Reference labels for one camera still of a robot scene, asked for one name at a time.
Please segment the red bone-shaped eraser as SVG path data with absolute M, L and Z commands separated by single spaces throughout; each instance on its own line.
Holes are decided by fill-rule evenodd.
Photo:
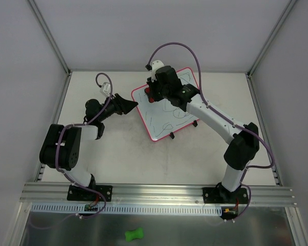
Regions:
M 145 95 L 146 95 L 147 98 L 148 98 L 148 102 L 149 102 L 149 103 L 154 103 L 155 100 L 154 100 L 154 98 L 152 97 L 152 93 L 151 93 L 150 87 L 145 88 L 145 89 L 144 89 L 144 92 L 145 92 Z

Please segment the red-framed small whiteboard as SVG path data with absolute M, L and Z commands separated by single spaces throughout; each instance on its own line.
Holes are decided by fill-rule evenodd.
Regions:
M 134 89 L 131 92 L 131 97 L 133 101 L 138 103 L 138 113 L 152 141 L 168 137 L 170 132 L 175 134 L 175 132 L 193 125 L 194 120 L 199 120 L 197 117 L 172 106 L 166 99 L 149 103 L 144 92 L 147 87 L 148 85 L 145 84 Z

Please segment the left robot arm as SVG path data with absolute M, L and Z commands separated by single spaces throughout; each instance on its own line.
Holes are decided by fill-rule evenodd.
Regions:
M 40 162 L 62 173 L 79 188 L 84 199 L 95 198 L 95 178 L 79 164 L 81 143 L 99 140 L 105 130 L 105 119 L 113 114 L 126 115 L 137 106 L 137 102 L 126 100 L 119 94 L 106 98 L 103 104 L 96 99 L 88 100 L 82 124 L 50 125 L 40 150 Z

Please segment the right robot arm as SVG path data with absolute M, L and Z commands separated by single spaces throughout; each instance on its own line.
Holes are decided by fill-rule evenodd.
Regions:
M 150 103 L 168 100 L 173 106 L 202 120 L 227 143 L 223 156 L 227 167 L 219 195 L 224 202 L 232 202 L 238 196 L 246 165 L 259 151 L 257 125 L 251 122 L 237 127 L 230 116 L 203 99 L 200 89 L 182 84 L 173 67 L 156 60 L 146 69 L 151 72 L 145 89 Z

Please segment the black left whiteboard foot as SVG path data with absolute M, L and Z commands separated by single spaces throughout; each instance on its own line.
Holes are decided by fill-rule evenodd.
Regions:
M 170 132 L 170 135 L 169 135 L 169 136 L 170 136 L 171 139 L 174 139 L 174 138 L 175 138 L 175 135 L 174 135 L 173 132 Z

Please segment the green bone-shaped eraser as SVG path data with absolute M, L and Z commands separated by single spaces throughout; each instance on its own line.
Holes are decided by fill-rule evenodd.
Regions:
M 144 232 L 142 228 L 137 228 L 135 230 L 125 232 L 125 240 L 127 242 L 131 242 L 136 239 L 142 239 L 143 237 L 144 237 Z

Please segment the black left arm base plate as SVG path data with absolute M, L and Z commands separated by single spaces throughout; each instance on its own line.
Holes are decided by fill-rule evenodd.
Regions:
M 101 193 L 107 202 L 111 202 L 113 186 L 109 185 L 96 185 L 95 190 Z M 80 187 L 70 185 L 67 193 L 68 201 L 95 201 L 99 197 L 99 201 L 104 201 L 97 193 L 86 191 Z

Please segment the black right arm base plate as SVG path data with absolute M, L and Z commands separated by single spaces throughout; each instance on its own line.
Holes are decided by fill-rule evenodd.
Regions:
M 222 186 L 217 187 L 203 187 L 202 197 L 204 203 L 214 204 L 232 204 L 237 201 L 239 204 L 248 203 L 248 194 L 246 188 L 237 188 L 235 191 L 230 192 Z

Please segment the left aluminium frame post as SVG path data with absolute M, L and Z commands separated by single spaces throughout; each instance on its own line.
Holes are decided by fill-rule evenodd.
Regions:
M 69 75 L 70 74 L 70 69 L 55 41 L 55 38 L 53 37 L 47 22 L 45 21 L 43 14 L 41 13 L 40 8 L 38 7 L 38 4 L 36 3 L 36 1 L 34 0 L 26 0 L 27 4 L 29 5 L 32 13 L 35 16 L 35 19 L 37 20 L 41 30 L 44 33 L 44 36 L 46 37 L 46 39 L 48 40 L 51 48 L 53 49 L 55 56 L 57 57 L 57 59 L 59 60 L 60 65 L 62 66 L 64 72 Z

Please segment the aluminium frame post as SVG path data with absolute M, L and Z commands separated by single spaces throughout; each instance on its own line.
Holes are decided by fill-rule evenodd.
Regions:
M 38 4 L 36 3 L 36 1 L 34 0 L 26 0 L 27 4 L 29 5 L 32 13 L 35 16 L 35 19 L 37 20 L 41 30 L 44 33 L 44 36 L 46 37 L 46 39 L 48 40 L 51 48 L 53 49 L 55 56 L 57 57 L 57 59 L 59 60 L 60 65 L 62 66 L 64 72 L 69 75 L 70 74 L 70 69 L 55 41 L 55 38 L 53 37 L 47 22 L 45 21 L 43 14 L 41 13 L 40 8 L 38 7 Z
M 268 52 L 270 46 L 272 45 L 274 39 L 276 38 L 277 34 L 279 33 L 280 29 L 286 22 L 288 16 L 292 12 L 293 8 L 297 4 L 297 0 L 290 0 L 287 2 L 285 8 L 283 9 L 282 13 L 280 14 L 277 22 L 274 24 L 271 32 L 269 33 L 267 39 L 265 40 L 262 48 L 260 49 L 255 61 L 251 65 L 250 69 L 247 72 L 247 75 L 249 78 L 251 78 L 256 71 L 256 69 L 259 67 L 261 61 L 264 59 L 264 56 Z

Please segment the right aluminium frame post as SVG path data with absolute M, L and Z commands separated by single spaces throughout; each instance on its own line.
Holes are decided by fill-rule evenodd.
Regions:
M 261 61 L 264 59 L 264 56 L 268 52 L 270 46 L 272 45 L 274 39 L 276 38 L 277 34 L 279 33 L 280 29 L 286 22 L 288 16 L 292 12 L 293 8 L 297 4 L 297 0 L 290 0 L 287 2 L 285 8 L 283 9 L 282 13 L 280 14 L 277 22 L 274 24 L 271 32 L 269 33 L 267 39 L 265 40 L 262 48 L 260 49 L 255 61 L 251 65 L 250 69 L 247 72 L 247 75 L 249 78 L 251 78 L 256 71 L 256 69 L 259 67 Z

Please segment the aluminium mounting rail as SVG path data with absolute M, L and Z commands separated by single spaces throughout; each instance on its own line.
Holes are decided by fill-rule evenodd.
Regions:
M 20 202 L 66 202 L 67 182 L 27 182 Z M 252 207 L 297 207 L 290 187 L 252 186 Z M 111 204 L 195 206 L 204 205 L 200 185 L 113 184 Z

